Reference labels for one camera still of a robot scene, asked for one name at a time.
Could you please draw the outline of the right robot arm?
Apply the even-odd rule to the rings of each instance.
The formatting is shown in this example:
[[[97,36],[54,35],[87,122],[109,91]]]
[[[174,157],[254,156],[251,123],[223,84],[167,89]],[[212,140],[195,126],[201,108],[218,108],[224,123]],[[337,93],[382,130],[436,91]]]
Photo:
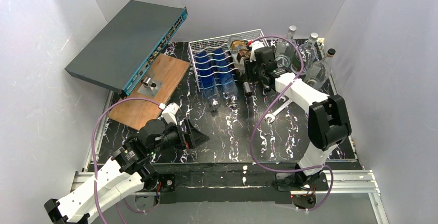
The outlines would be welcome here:
[[[331,152],[351,135],[346,103],[340,95],[324,94],[297,77],[291,70],[278,67],[270,47],[254,50],[255,61],[245,64],[249,80],[261,82],[297,104],[308,116],[310,143],[293,170],[275,169],[273,186],[279,191],[314,186]]]

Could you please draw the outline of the amber labelled bottle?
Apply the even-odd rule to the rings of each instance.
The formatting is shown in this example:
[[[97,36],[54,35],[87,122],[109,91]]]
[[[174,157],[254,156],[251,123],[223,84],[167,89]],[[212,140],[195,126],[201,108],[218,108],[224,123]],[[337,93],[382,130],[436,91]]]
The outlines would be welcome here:
[[[228,39],[229,51],[233,57],[234,66],[241,74],[245,74],[245,62],[250,60],[251,52],[240,36],[230,36]]]

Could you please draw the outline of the clear bottle blue label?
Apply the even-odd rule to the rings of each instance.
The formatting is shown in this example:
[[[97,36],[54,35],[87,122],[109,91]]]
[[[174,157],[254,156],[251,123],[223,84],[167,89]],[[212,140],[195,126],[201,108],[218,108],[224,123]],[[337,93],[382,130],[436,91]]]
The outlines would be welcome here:
[[[328,49],[323,59],[314,62],[307,70],[307,74],[304,78],[304,82],[311,86],[313,89],[319,90],[324,83],[328,80],[331,74],[331,67],[329,65],[329,59],[336,54],[336,50],[333,48]]]

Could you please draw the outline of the clear bottle green label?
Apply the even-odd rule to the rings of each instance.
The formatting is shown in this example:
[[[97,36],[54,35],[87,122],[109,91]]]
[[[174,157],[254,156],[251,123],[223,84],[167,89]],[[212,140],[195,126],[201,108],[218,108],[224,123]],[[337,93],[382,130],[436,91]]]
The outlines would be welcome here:
[[[291,42],[294,42],[294,35],[297,30],[295,25],[291,25],[288,28],[286,38]],[[275,61],[278,67],[290,68],[292,58],[294,56],[295,49],[288,42],[279,40],[276,46]]]

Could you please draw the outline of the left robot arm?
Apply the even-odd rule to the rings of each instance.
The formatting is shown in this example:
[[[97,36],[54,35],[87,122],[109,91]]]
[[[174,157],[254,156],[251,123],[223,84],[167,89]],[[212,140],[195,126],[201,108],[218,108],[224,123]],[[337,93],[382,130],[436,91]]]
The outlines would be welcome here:
[[[210,139],[189,119],[184,119],[183,124],[149,120],[95,171],[94,176],[70,194],[59,200],[49,199],[44,204],[51,222],[92,223],[100,213],[131,193],[157,189],[162,183],[151,163],[154,155],[169,149],[194,149]]]

